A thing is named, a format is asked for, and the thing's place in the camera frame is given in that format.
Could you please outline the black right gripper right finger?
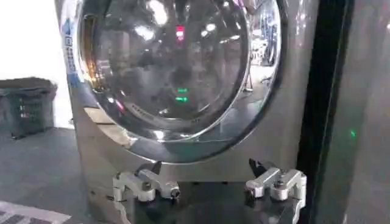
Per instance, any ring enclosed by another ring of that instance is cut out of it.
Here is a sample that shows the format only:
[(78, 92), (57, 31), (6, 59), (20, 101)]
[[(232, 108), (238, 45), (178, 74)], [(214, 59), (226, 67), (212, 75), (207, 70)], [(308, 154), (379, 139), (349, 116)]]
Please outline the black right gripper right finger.
[(259, 199), (269, 191), (276, 201), (289, 197), (297, 200), (298, 209), (307, 205), (307, 176), (300, 170), (283, 170), (273, 163), (261, 163), (249, 158), (249, 167), (254, 179), (245, 182), (245, 192), (250, 199)]

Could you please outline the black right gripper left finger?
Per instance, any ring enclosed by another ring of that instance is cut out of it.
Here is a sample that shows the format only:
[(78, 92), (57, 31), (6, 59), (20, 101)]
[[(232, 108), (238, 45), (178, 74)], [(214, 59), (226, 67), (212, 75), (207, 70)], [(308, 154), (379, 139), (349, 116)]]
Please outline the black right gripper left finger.
[(161, 176), (161, 166), (162, 161), (156, 161), (144, 163), (132, 172), (118, 172), (113, 177), (113, 200), (125, 201), (124, 194), (127, 191), (141, 202), (154, 201), (156, 192), (164, 199), (177, 200), (180, 197), (179, 184)]

